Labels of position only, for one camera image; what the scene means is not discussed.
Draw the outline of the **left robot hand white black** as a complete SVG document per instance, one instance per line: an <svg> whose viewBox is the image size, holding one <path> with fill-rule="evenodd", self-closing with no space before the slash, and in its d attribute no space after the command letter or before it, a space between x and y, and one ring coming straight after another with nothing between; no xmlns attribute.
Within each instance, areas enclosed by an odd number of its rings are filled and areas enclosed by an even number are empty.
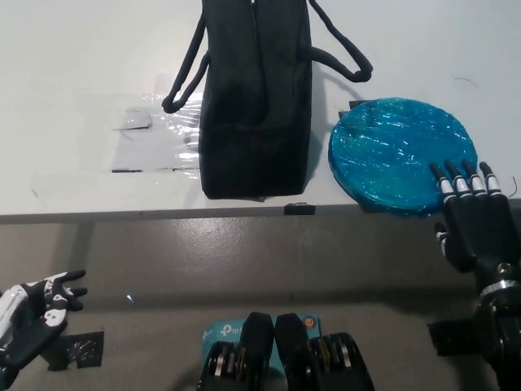
<svg viewBox="0 0 521 391"><path fill-rule="evenodd" d="M68 325L68 314L83 309L87 288L66 284L85 270L65 271L19 283L1 295L1 365L20 370L35 359Z"/></svg>

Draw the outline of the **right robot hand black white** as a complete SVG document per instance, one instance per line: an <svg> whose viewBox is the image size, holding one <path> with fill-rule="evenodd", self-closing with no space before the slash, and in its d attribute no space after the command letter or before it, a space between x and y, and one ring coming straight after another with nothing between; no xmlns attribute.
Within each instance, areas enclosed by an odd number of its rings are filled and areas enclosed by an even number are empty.
<svg viewBox="0 0 521 391"><path fill-rule="evenodd" d="M462 166L430 164L444 214L435 224L441 251L458 272L475 276L479 292L501 281L519 284L520 240L509 199L486 162L480 173L467 160Z"/></svg>

